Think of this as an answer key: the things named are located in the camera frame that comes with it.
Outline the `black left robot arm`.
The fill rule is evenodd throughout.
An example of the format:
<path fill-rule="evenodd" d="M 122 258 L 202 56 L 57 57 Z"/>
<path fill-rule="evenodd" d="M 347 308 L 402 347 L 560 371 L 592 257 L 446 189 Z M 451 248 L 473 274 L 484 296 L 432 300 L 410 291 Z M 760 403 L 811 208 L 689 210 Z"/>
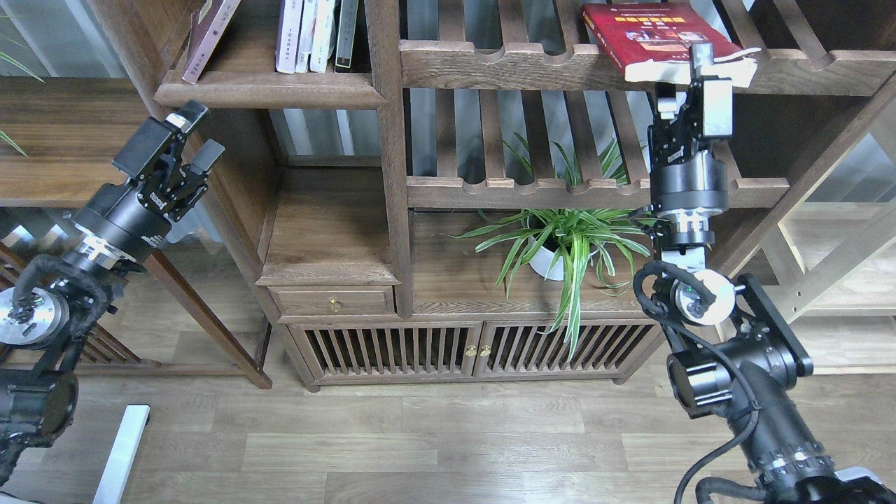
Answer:
<path fill-rule="evenodd" d="M 114 309 L 116 287 L 128 272 L 144 270 L 173 223 L 208 190 L 224 147 L 205 141 L 190 163 L 182 152 L 209 112 L 189 100 L 163 120 L 146 119 L 112 161 L 125 181 L 100 186 L 74 215 L 80 241 L 63 255 L 36 256 L 3 291 L 3 344 L 43 352 L 32 369 L 1 373 L 3 482 L 23 450 L 50 447 L 71 425 L 74 368 L 94 326 Z"/>

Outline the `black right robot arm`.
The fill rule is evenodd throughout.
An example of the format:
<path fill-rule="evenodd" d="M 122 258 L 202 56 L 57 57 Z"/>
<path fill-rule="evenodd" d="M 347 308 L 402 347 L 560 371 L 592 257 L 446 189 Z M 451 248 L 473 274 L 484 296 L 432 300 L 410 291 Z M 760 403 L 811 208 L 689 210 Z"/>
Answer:
<path fill-rule="evenodd" d="M 652 194 L 629 215 L 652 240 L 654 258 L 631 286 L 668 340 L 675 398 L 693 419 L 725 418 L 734 436 L 682 476 L 674 501 L 704 466 L 739 446 L 755 485 L 705 477 L 697 502 L 720 494 L 764 503 L 893 503 L 893 490 L 871 471 L 835 468 L 788 397 L 813 361 L 761 284 L 751 274 L 730 281 L 706 266 L 715 239 L 708 220 L 729 207 L 726 168 L 711 148 L 733 132 L 733 84 L 710 42 L 689 51 L 684 105 L 676 105 L 673 84 L 656 88 L 647 131 Z"/>

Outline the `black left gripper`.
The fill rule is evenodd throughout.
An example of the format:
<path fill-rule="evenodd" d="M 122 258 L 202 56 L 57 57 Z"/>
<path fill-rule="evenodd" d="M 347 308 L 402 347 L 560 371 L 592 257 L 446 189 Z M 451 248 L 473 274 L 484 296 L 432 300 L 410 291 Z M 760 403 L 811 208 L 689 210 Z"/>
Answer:
<path fill-rule="evenodd" d="M 69 252 L 72 265 L 112 270 L 124 262 L 144 263 L 174 221 L 180 221 L 208 190 L 209 172 L 225 147 L 207 139 L 189 164 L 183 147 L 210 109 L 189 99 L 163 121 L 148 118 L 114 157 L 128 178 L 103 185 L 73 217 L 84 233 Z"/>

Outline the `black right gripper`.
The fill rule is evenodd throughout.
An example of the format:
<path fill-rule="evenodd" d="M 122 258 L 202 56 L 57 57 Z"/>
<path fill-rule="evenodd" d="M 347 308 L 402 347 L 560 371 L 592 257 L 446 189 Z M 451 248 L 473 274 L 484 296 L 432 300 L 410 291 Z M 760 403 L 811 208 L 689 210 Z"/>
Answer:
<path fill-rule="evenodd" d="M 733 84 L 707 77 L 714 64 L 711 42 L 692 43 L 692 83 L 681 106 L 675 83 L 655 85 L 647 145 L 652 211 L 659 219 L 706 221 L 729 208 L 727 170 L 713 155 L 713 146 L 733 134 Z"/>

